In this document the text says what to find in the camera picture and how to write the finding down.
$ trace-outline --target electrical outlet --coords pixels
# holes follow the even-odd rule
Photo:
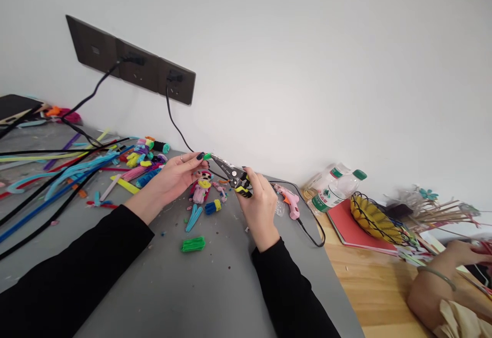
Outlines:
[[[159,59],[159,94],[165,96],[167,88],[169,98],[191,105],[195,77],[195,72],[163,58]]]
[[[158,92],[158,63],[159,57],[148,51],[142,50],[126,41],[116,40],[117,57],[142,57],[143,65],[134,62],[122,62],[119,65],[119,76],[121,79],[143,87],[147,90]]]
[[[116,37],[70,15],[66,18],[78,61],[106,73],[117,61]],[[118,68],[111,75],[119,77]]]

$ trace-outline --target water bottle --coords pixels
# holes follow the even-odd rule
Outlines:
[[[322,172],[318,173],[309,183],[304,187],[302,190],[302,196],[304,197],[304,200],[309,201],[313,197],[315,197],[318,194],[318,191],[320,189],[325,189],[328,188],[328,185],[340,178],[341,176],[344,176],[348,173],[350,173],[350,169],[343,165],[342,163],[338,163],[336,165],[332,164],[330,166],[327,166],[325,170]]]
[[[331,182],[328,188],[320,189],[307,205],[316,215],[323,215],[332,207],[349,198],[359,187],[359,183],[367,178],[362,170],[343,176]]]

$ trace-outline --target woman's right hand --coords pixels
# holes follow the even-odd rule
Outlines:
[[[244,168],[253,186],[253,196],[245,198],[236,193],[256,247],[264,252],[280,239],[278,230],[273,223],[277,195],[267,179],[257,174],[250,167]]]

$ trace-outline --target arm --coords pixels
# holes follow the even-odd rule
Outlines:
[[[261,291],[279,337],[340,337],[280,239],[265,252],[253,251]]]
[[[154,234],[148,224],[191,185],[197,169],[208,168],[199,155],[170,159],[124,206],[0,294],[2,332],[73,336],[149,244]]]
[[[0,294],[8,336],[73,336],[154,234],[120,206]]]
[[[428,266],[452,280],[458,266],[492,263],[492,256],[478,254],[474,250],[469,243],[452,241]],[[433,273],[420,272],[412,284],[407,303],[410,310],[432,331],[444,324],[439,308],[441,300],[453,300],[451,286]]]
[[[340,337],[273,223],[275,191],[264,176],[245,170],[254,194],[249,199],[238,196],[238,200],[257,246],[253,264],[277,335]]]

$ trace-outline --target bracelet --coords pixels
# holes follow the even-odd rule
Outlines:
[[[449,284],[449,286],[451,287],[451,289],[453,290],[453,292],[456,291],[456,284],[454,284],[452,282],[451,279],[449,279],[447,276],[441,274],[440,272],[438,272],[437,270],[434,270],[432,268],[429,268],[428,266],[419,266],[417,268],[417,271],[418,272],[421,272],[421,271],[428,271],[434,275],[437,275],[439,278],[441,278],[442,280],[444,280],[447,284]]]

